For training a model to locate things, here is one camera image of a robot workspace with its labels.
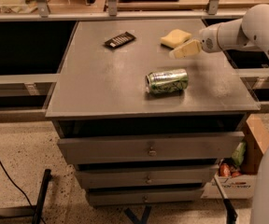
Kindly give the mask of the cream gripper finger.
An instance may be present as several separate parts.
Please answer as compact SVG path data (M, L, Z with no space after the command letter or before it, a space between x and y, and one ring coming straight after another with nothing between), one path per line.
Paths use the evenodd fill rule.
M196 55L200 53L201 50L201 42L199 40L192 39L171 50L169 52L169 57L172 59L181 59L187 56Z

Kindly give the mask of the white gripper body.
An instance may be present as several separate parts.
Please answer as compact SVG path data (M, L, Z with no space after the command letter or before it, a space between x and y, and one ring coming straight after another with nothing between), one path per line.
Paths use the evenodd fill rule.
M213 24L199 31L203 51L207 53L223 51L223 30L221 24Z

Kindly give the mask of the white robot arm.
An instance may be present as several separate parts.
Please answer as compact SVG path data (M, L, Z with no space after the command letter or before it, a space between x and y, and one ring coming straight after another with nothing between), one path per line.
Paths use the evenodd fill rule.
M262 51L269 60L269 5L250 8L243 18L214 24L200 31L199 50L208 53L229 49ZM257 174L250 224L269 224L269 147Z

